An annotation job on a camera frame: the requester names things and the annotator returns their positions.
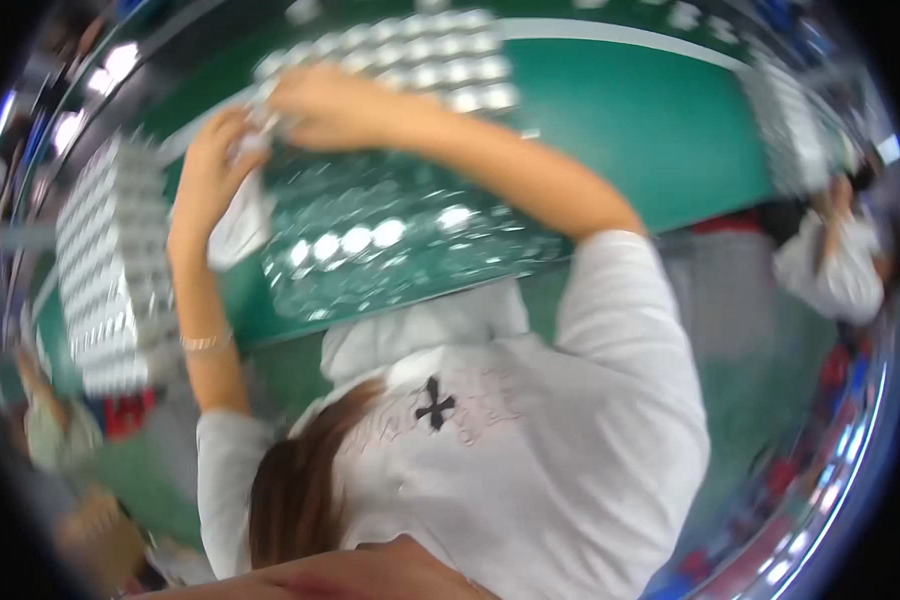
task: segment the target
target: bracelet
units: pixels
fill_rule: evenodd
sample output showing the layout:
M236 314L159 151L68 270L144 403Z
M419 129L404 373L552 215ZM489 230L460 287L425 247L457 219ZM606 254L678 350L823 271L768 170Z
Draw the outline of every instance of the bracelet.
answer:
M212 338L188 338L180 335L180 346L183 347L184 353L207 353L221 350L219 347L226 346L232 341L233 329L229 325L221 335L215 335Z

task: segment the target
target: white cloth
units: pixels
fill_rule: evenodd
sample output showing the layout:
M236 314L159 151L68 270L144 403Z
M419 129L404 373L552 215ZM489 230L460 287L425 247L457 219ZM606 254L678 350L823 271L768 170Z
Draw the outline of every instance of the white cloth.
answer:
M836 251L815 270L825 232L820 215L809 211L799 232L773 254L776 279L823 317L866 325L883 305L883 281L874 268L874 256L880 254L874 225L847 217Z
M418 351L343 443L342 547L407 534L504 600L636 598L668 559L709 456L689 342L633 233L576 250L556 349L531 334ZM220 578L249 568L268 426L204 414L198 507Z
M488 344L530 332L516 279L444 295L354 323L323 336L320 371L336 387L437 346Z

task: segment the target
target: brown hair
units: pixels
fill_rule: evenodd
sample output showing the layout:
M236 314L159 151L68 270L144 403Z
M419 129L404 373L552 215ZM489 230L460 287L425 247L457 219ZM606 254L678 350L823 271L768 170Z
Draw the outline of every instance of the brown hair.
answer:
M364 381L324 408L298 438L282 439L266 451L250 489L253 569L340 547L346 506L334 498L334 459L381 388L377 379Z

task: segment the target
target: green table surface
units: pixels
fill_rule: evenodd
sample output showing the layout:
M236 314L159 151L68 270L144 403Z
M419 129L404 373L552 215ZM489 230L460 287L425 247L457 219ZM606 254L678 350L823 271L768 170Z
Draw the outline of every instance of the green table surface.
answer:
M263 35L218 54L142 115L143 129L168 137L248 85L256 61L286 45L286 35ZM681 54L595 40L510 40L504 52L522 94L521 126L539 130L540 141L611 181L651 232L737 210L771 192L756 124L731 71ZM180 159L168 167L169 197L180 167ZM219 277L245 352L302 333L298 323L276 314L260 258L254 253ZM69 350L63 324L50 322L59 304L51 294L37 327L49 362L58 363L54 379L76 383L78 377L66 375L72 365L64 364Z

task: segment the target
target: stack of metal parts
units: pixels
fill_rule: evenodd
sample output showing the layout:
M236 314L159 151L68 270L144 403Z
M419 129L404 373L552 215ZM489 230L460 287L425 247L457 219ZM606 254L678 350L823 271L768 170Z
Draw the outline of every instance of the stack of metal parts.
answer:
M756 48L751 55L752 68L738 76L767 146L773 187L783 196L825 189L837 162L835 140L828 139L804 87L783 61Z
M519 95L494 23L490 12L475 8L360 24L274 52L254 77L262 99L284 68L336 63L392 90L434 94L456 113L498 116L515 108Z
M400 152L282 155L267 165L275 311L302 335L565 256L567 242L457 174Z
M57 218L60 301L89 395L182 373L164 185L154 149L115 137L83 168Z

